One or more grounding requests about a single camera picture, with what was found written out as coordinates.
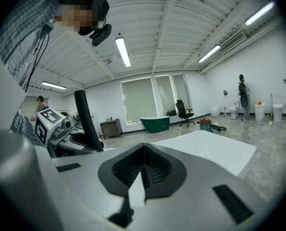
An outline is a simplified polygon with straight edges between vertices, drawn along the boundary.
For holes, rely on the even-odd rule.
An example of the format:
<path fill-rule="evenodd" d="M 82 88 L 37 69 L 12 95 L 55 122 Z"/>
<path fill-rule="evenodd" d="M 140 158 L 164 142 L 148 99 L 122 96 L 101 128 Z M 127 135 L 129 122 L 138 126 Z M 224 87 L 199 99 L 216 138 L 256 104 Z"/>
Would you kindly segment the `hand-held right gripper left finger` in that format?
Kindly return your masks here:
<path fill-rule="evenodd" d="M 35 147 L 45 186 L 59 213 L 64 231 L 122 231 L 109 217 L 124 199 L 110 194 L 98 177 L 100 165 L 131 146 L 101 153 L 52 159 L 47 149 Z"/>

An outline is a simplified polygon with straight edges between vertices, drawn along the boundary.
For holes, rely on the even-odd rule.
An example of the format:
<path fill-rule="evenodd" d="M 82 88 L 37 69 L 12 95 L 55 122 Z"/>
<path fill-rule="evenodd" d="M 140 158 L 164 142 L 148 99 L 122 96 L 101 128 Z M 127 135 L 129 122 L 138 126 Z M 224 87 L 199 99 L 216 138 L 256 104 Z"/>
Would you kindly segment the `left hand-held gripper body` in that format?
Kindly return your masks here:
<path fill-rule="evenodd" d="M 56 149 L 74 126 L 70 120 L 54 109 L 46 109 L 37 113 L 35 121 L 35 136 L 42 146 L 47 148 L 51 158 L 56 158 Z"/>

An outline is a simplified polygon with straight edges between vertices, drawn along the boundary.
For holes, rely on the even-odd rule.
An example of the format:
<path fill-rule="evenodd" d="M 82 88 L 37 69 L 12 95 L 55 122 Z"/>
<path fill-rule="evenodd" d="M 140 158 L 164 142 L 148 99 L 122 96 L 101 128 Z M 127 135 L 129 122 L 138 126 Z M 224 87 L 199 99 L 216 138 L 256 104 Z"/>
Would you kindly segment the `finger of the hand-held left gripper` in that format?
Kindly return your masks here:
<path fill-rule="evenodd" d="M 77 156 L 97 153 L 95 149 L 89 148 L 84 144 L 77 144 L 70 141 L 61 141 L 55 150 L 57 157 Z"/>
<path fill-rule="evenodd" d="M 84 141 L 85 134 L 82 132 L 70 133 L 70 140 L 71 141 Z"/>

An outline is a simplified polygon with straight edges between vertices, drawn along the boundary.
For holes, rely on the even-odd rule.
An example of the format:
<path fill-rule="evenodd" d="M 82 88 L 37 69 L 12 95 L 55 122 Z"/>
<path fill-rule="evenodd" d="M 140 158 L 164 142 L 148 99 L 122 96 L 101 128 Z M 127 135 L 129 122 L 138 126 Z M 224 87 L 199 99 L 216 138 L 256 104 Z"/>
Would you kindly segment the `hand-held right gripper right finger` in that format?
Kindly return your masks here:
<path fill-rule="evenodd" d="M 179 159 L 187 177 L 172 196 L 147 200 L 132 222 L 134 231 L 255 231 L 267 219 L 265 200 L 220 165 L 156 148 Z"/>

